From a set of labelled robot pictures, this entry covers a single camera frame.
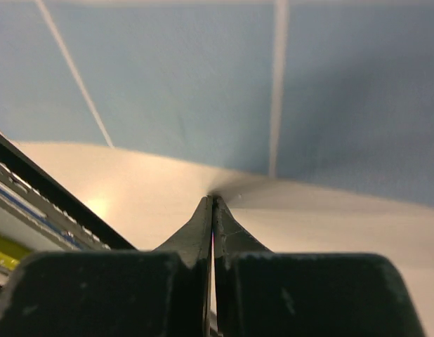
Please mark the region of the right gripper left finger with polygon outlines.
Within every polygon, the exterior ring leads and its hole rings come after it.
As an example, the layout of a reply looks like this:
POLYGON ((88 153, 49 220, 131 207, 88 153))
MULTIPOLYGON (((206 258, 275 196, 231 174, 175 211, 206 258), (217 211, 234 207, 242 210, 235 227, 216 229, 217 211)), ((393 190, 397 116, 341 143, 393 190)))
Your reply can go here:
POLYGON ((211 209, 153 251, 32 254, 0 294, 0 336, 209 336, 211 209))

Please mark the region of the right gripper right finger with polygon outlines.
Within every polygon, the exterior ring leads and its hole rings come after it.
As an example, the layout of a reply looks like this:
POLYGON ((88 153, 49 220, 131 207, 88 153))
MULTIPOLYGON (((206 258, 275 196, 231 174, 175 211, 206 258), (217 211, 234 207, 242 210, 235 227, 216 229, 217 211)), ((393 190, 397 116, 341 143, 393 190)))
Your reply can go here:
POLYGON ((422 336, 401 274, 373 253, 275 253, 213 198, 224 336, 422 336))

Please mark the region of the blue checked cloth placemat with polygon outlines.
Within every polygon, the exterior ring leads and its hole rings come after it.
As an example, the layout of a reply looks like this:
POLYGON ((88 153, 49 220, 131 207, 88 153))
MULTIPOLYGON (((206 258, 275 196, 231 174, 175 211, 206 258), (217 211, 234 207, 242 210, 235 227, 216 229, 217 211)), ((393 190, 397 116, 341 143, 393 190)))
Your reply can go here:
POLYGON ((434 1, 0 1, 0 130, 434 206, 434 1))

